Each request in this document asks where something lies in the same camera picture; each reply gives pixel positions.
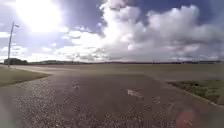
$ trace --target treeline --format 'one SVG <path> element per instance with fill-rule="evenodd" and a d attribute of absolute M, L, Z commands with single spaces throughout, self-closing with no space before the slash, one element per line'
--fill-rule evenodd
<path fill-rule="evenodd" d="M 31 65 L 80 65 L 80 64 L 220 64 L 222 61 L 173 61 L 173 62 L 121 62 L 121 61 L 113 61 L 113 62 L 96 62 L 96 63 L 88 63 L 88 62 L 74 62 L 74 61 L 57 61 L 57 60 L 48 60 L 41 62 L 31 62 Z"/>
<path fill-rule="evenodd" d="M 17 58 L 10 58 L 10 59 L 5 59 L 4 60 L 4 63 L 5 65 L 28 65 L 28 61 L 26 60 L 20 60 L 20 59 L 17 59 Z"/>
<path fill-rule="evenodd" d="M 74 61 L 58 61 L 58 60 L 47 60 L 40 62 L 31 62 L 31 65 L 79 65 L 79 64 L 87 64 L 85 62 L 74 62 Z"/>

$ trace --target asphalt road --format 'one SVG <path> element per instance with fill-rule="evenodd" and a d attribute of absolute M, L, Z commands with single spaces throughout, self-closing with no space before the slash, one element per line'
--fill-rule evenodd
<path fill-rule="evenodd" d="M 223 110 L 137 74 L 54 74 L 0 89 L 10 123 L 21 128 L 223 128 Z"/>

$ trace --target grass verge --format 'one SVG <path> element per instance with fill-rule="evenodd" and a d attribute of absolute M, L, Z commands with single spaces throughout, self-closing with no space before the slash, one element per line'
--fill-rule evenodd
<path fill-rule="evenodd" d="M 48 75 L 43 73 L 0 67 L 0 87 L 43 78 L 46 76 Z"/>
<path fill-rule="evenodd" d="M 203 97 L 218 105 L 224 105 L 224 81 L 184 81 L 168 82 L 169 84 Z"/>

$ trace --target utility pole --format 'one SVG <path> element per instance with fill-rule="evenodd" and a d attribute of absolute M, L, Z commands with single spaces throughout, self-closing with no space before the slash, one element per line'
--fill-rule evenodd
<path fill-rule="evenodd" d="M 9 37 L 9 46 L 8 46 L 8 68 L 10 67 L 10 53 L 11 53 L 11 43 L 12 43 L 12 35 L 14 27 L 19 27 L 18 25 L 15 25 L 15 22 L 12 23 L 11 33 Z"/>

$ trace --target grass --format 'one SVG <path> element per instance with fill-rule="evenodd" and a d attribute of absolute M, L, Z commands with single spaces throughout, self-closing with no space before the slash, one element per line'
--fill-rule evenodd
<path fill-rule="evenodd" d="M 224 105 L 224 81 L 185 81 L 169 82 L 169 84 L 203 97 L 213 103 Z"/>
<path fill-rule="evenodd" d="M 0 87 L 46 77 L 47 74 L 0 67 Z"/>
<path fill-rule="evenodd" d="M 223 64 L 89 64 L 89 65 L 47 65 L 81 70 L 121 70 L 121 71 L 224 71 Z"/>

